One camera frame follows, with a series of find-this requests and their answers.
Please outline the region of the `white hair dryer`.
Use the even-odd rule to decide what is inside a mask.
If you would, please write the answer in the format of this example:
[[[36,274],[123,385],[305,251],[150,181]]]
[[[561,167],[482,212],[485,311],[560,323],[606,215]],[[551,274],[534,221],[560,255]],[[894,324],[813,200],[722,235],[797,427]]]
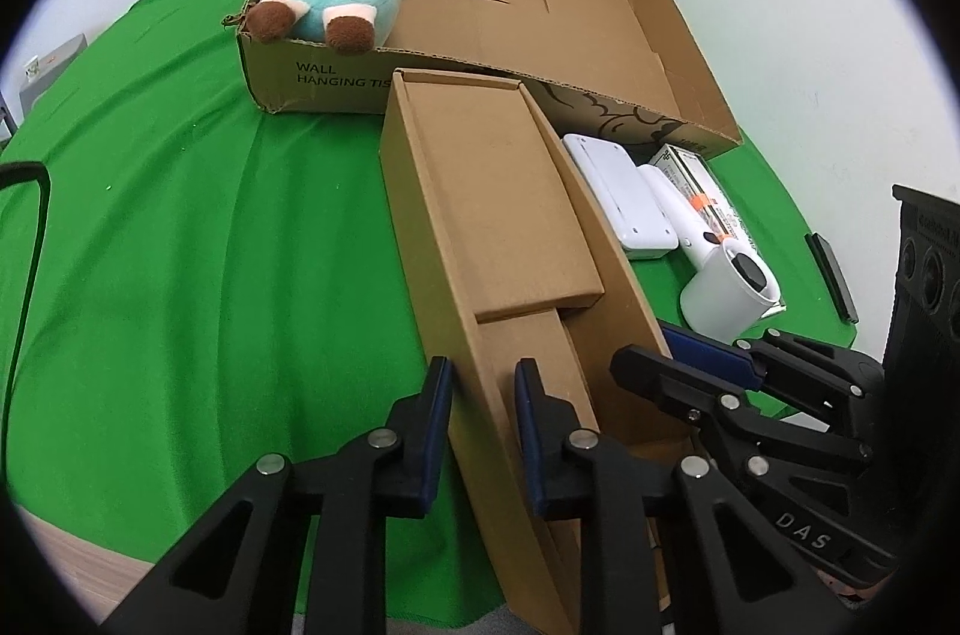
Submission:
[[[740,338],[781,302],[775,273],[748,243],[736,237],[721,239],[659,167],[641,164],[638,174],[695,268],[680,293],[686,325],[720,342]]]

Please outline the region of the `green white medicine box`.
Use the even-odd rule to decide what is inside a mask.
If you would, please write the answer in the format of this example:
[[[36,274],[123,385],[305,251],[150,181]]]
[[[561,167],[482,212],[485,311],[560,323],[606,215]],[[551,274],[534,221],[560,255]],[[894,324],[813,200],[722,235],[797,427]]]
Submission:
[[[700,154],[680,146],[664,145],[652,156],[651,164],[674,184],[716,236],[736,237],[758,252],[754,237]]]

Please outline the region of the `white scale device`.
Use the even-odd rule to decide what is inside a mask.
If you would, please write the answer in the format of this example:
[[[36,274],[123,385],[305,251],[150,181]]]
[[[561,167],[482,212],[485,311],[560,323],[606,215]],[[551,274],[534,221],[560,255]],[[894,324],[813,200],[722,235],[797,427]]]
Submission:
[[[679,247],[674,227],[619,143],[578,133],[568,133],[562,143],[628,260],[654,260]]]

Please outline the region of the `narrow brown cardboard tray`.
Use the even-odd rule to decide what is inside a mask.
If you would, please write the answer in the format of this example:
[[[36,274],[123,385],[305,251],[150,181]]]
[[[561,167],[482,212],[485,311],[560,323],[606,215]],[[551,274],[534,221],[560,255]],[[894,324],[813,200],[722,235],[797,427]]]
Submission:
[[[421,344],[459,377],[449,440],[506,604],[539,632],[574,632],[579,531],[529,504],[514,369],[534,359],[583,426],[674,463],[688,429],[608,370],[628,344],[662,353],[656,315],[523,83],[400,68],[381,165]]]

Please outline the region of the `black flat phone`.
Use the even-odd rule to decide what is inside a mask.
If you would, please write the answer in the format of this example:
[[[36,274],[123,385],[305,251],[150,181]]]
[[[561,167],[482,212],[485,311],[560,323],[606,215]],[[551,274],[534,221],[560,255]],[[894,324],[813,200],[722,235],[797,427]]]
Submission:
[[[822,275],[823,282],[827,286],[828,294],[830,294],[830,299],[832,299],[839,318],[844,323],[856,325],[859,321],[859,314],[853,294],[851,294],[848,281],[844,278],[843,270],[839,266],[838,258],[836,258],[830,242],[818,232],[807,232],[804,240],[820,270],[820,275]]]

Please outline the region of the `green table cloth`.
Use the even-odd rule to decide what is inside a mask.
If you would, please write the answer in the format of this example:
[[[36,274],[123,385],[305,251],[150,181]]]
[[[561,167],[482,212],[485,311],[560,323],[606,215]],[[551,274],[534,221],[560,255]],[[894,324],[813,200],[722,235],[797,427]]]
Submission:
[[[333,455],[420,392],[377,114],[265,112],[229,16],[140,0],[5,154],[3,489],[151,568],[257,459]],[[506,606],[449,424],[438,493],[386,526],[386,622]]]

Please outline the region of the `large open cardboard box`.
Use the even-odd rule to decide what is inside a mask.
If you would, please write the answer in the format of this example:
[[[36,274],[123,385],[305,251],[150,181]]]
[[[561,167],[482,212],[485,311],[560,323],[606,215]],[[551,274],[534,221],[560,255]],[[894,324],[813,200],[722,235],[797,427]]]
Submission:
[[[254,103],[270,114],[377,114],[396,68],[523,81],[556,130],[713,158],[740,142],[674,0],[402,0],[391,36],[358,57],[290,37],[261,44],[229,16]]]

